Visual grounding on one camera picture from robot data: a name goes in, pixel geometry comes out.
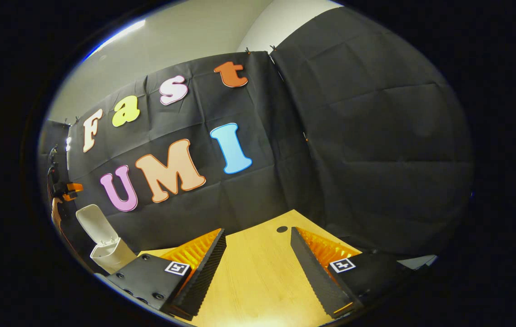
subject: table surface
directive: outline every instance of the table surface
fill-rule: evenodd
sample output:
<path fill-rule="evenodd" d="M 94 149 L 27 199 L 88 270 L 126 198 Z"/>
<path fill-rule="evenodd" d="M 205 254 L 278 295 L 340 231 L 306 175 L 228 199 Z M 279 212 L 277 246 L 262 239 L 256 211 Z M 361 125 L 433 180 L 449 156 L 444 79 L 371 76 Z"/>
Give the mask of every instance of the table surface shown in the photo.
<path fill-rule="evenodd" d="M 280 226 L 288 229 L 279 233 Z M 227 248 L 198 315 L 192 321 L 177 318 L 198 327 L 318 327 L 332 321 L 291 248 L 293 226 L 356 250 L 297 211 L 289 211 L 226 236 Z M 169 250 L 139 255 L 161 256 Z"/>

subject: purple letter u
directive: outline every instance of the purple letter u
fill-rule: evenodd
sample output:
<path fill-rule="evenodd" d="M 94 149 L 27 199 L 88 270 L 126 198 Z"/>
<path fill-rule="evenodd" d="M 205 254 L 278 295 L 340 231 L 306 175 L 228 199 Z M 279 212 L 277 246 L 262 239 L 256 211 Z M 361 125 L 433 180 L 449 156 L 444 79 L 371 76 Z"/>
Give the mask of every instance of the purple letter u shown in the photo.
<path fill-rule="evenodd" d="M 119 198 L 117 191 L 113 186 L 113 174 L 105 174 L 100 178 L 100 183 L 104 186 L 104 189 L 107 191 L 107 195 L 109 199 L 113 203 L 113 205 L 119 209 L 120 211 L 131 211 L 137 207 L 137 194 L 135 193 L 135 189 L 131 184 L 131 180 L 129 180 L 129 166 L 123 165 L 117 168 L 114 172 L 119 178 L 121 178 L 121 182 L 123 182 L 123 187 L 129 198 L 127 201 L 123 201 Z"/>

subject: blue letter i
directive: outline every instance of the blue letter i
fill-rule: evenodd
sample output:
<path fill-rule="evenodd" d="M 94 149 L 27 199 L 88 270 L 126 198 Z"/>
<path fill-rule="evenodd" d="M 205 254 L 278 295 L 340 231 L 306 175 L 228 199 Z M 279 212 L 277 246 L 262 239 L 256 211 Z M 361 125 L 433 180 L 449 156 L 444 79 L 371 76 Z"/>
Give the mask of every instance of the blue letter i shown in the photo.
<path fill-rule="evenodd" d="M 252 159 L 246 157 L 242 152 L 242 147 L 236 136 L 238 125 L 236 123 L 225 124 L 218 128 L 214 128 L 210 132 L 213 139 L 217 139 L 225 158 L 225 168 L 223 172 L 226 174 L 235 174 L 252 165 Z"/>

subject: white container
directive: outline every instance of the white container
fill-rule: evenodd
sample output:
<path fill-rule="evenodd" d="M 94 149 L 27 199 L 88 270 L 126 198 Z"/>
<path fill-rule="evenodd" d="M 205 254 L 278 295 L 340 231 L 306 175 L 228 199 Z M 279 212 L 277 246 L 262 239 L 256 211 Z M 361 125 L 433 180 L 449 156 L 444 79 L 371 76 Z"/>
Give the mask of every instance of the white container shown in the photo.
<path fill-rule="evenodd" d="M 136 255 L 119 238 L 107 218 L 97 205 L 90 204 L 77 211 L 77 219 L 85 232 L 96 243 L 90 258 L 107 273 L 116 273 Z"/>

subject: container lid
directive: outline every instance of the container lid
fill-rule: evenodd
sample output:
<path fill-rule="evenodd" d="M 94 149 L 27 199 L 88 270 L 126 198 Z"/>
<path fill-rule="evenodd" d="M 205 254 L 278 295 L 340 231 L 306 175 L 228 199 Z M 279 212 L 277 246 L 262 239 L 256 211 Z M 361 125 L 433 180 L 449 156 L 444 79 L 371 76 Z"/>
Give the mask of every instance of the container lid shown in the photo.
<path fill-rule="evenodd" d="M 78 210 L 77 219 L 96 244 L 111 244 L 119 239 L 117 232 L 96 204 Z"/>

